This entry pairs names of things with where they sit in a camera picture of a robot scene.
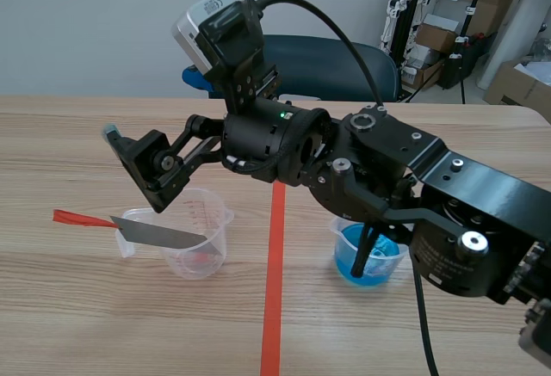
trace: knife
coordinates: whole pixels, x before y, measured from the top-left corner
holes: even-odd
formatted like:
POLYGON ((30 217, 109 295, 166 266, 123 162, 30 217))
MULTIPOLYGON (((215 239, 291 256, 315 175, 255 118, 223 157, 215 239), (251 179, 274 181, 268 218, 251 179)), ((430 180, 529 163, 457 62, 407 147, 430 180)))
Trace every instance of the knife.
POLYGON ((205 236, 200 234, 140 223, 131 219, 113 216, 111 219, 119 226, 122 236, 131 243, 155 245, 175 250, 190 249, 204 243, 201 252, 220 253, 211 243, 207 243, 208 240, 205 236))

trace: clear plastic measuring cup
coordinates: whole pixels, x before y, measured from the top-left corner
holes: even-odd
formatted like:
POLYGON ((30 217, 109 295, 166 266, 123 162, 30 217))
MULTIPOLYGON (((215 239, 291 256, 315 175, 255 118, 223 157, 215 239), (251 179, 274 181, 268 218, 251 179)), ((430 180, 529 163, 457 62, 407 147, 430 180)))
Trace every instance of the clear plastic measuring cup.
POLYGON ((361 286, 375 286, 388 280, 407 254, 407 246, 396 244, 385 236, 379 236, 363 269, 363 277, 352 277, 350 271, 356 259, 363 224, 336 217, 329 228, 337 235, 335 242, 335 263, 345 279, 361 286))
MULTIPOLYGON (((205 243, 184 250, 159 247, 172 271, 184 279, 207 277, 216 272, 226 259, 226 225, 232 222, 233 212, 226 208, 218 195, 206 189, 184 189, 160 214, 151 208, 140 208, 126 211, 122 218, 205 236, 205 243)), ((134 255, 134 243, 125 240, 118 230, 115 238, 123 257, 134 255)))

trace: wire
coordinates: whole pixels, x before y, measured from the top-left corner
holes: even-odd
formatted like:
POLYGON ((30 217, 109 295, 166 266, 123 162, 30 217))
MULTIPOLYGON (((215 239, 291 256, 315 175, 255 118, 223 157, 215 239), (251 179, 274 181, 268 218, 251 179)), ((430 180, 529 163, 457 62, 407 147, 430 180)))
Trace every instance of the wire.
POLYGON ((461 84, 461 102, 463 103, 463 105, 466 105, 467 103, 465 102, 465 83, 463 79, 463 52, 464 51, 460 51, 461 59, 459 61, 459 83, 461 84))
POLYGON ((403 101, 403 103, 410 103, 410 102, 412 101, 413 97, 414 97, 416 94, 418 94, 419 92, 421 92, 421 90, 424 88, 424 86, 425 86, 428 82, 430 82, 430 81, 432 80, 433 77, 436 76, 436 74, 442 69, 442 67, 443 67, 443 64, 441 64, 440 66, 438 66, 438 67, 436 68, 436 70, 435 70, 434 72, 432 72, 432 74, 429 76, 429 78, 426 79, 423 83, 421 83, 421 86, 419 86, 419 87, 417 88, 417 90, 416 90, 415 92, 413 92, 413 95, 411 95, 409 98, 407 98, 405 101, 403 101))
POLYGON ((272 4, 277 4, 277 3, 289 3, 289 4, 294 4, 296 6, 300 6, 301 8, 306 9, 309 12, 313 13, 321 21, 323 21, 323 23, 325 23, 335 33, 335 35, 338 36, 338 38, 344 43, 344 45, 352 53, 352 56, 360 66, 360 69, 362 70, 363 75, 368 81, 368 85, 369 85, 369 88, 371 88, 371 92, 373 93, 375 102, 380 107, 383 106, 381 94, 377 89, 377 85, 375 83, 375 80, 373 79, 373 76, 371 75, 371 72, 369 71, 368 66, 365 65, 365 62, 363 61, 362 56, 360 55, 360 53, 358 53, 358 51, 356 50, 356 48, 354 47, 350 39, 348 39, 346 34, 344 34, 344 32, 340 29, 340 27, 337 26, 337 24, 334 21, 332 21, 328 15, 326 15, 324 12, 322 12, 320 9, 315 7, 313 4, 307 2, 306 0, 257 0, 257 4, 260 6, 261 9, 266 9, 268 6, 271 6, 272 4))
POLYGON ((419 311, 419 324, 421 327, 421 338, 423 339, 424 356, 427 360, 430 376, 439 376, 434 355, 432 354, 432 346, 430 345, 429 324, 427 322, 427 311, 424 308, 423 282, 421 276, 413 268, 413 280, 415 281, 415 294, 417 296, 417 307, 419 311))

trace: robotic arm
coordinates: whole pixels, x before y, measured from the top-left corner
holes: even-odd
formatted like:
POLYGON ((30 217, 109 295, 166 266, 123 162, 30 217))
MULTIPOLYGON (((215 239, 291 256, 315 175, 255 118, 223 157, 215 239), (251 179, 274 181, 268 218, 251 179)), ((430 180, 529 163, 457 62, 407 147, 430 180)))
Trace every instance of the robotic arm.
POLYGON ((414 268, 445 292, 499 304, 534 299, 520 345, 551 367, 551 193, 450 151, 383 106, 336 120, 321 108, 271 100, 279 76, 263 59, 260 26, 268 1, 203 0, 173 28, 199 71, 225 94, 224 120, 192 115, 172 145, 156 130, 133 140, 106 128, 152 208, 162 212, 204 163, 303 185, 329 212, 365 223, 356 277, 382 233, 409 245, 414 268), (179 157, 192 138, 200 144, 179 157), (418 182, 424 186, 416 197, 418 182))

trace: black chair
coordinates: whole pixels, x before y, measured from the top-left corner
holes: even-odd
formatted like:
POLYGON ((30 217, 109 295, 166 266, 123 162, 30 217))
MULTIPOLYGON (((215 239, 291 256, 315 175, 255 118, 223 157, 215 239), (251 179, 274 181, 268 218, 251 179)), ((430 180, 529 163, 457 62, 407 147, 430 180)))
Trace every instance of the black chair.
MULTIPOLYGON (((355 43, 368 66, 384 102, 396 102, 401 81, 395 63, 383 51, 355 43)), ((313 96, 322 101, 374 102, 360 67, 340 40, 312 36, 265 35, 264 58, 277 65, 282 86, 277 95, 313 96)), ((210 83, 191 66, 182 74, 194 88, 209 91, 210 98, 221 98, 210 83)))

